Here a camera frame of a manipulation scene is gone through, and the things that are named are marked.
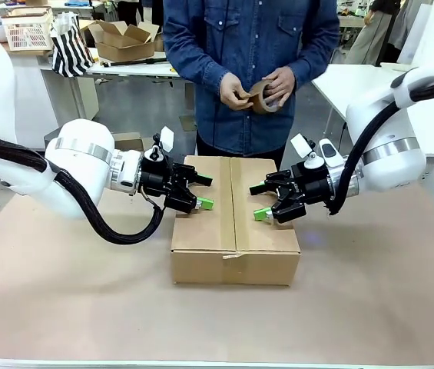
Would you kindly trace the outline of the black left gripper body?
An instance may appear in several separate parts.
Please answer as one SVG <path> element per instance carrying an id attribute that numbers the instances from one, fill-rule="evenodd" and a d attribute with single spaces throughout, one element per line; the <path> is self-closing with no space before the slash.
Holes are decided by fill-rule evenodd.
<path id="1" fill-rule="evenodd" d="M 161 161 L 153 161 L 149 154 L 144 154 L 141 161 L 139 192 L 148 196 L 165 196 L 168 201 L 175 199 L 172 185 L 174 159 L 168 155 L 159 155 Z"/>

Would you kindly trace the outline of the person's left hand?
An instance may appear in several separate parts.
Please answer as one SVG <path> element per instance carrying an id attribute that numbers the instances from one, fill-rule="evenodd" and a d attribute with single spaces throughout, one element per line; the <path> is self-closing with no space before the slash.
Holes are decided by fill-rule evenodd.
<path id="1" fill-rule="evenodd" d="M 296 79 L 293 70 L 289 66 L 277 68 L 263 77 L 263 80 L 269 82 L 263 91 L 266 104 L 276 104 L 282 108 L 295 89 Z"/>

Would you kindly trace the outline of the person's right hand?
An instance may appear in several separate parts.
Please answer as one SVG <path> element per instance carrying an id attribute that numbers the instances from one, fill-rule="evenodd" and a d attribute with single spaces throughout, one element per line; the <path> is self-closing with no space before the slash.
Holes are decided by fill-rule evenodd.
<path id="1" fill-rule="evenodd" d="M 221 80 L 220 101 L 233 111 L 242 111 L 253 106 L 250 94 L 243 89 L 240 79 L 230 72 Z"/>

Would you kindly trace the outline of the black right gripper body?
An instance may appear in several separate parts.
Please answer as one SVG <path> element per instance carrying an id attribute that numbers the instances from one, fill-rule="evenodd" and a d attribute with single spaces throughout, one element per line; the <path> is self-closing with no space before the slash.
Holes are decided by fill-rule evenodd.
<path id="1" fill-rule="evenodd" d="M 323 202 L 328 204 L 333 196 L 330 173 L 325 164 L 317 168 L 307 168 L 305 161 L 294 165 L 294 182 L 304 204 Z"/>

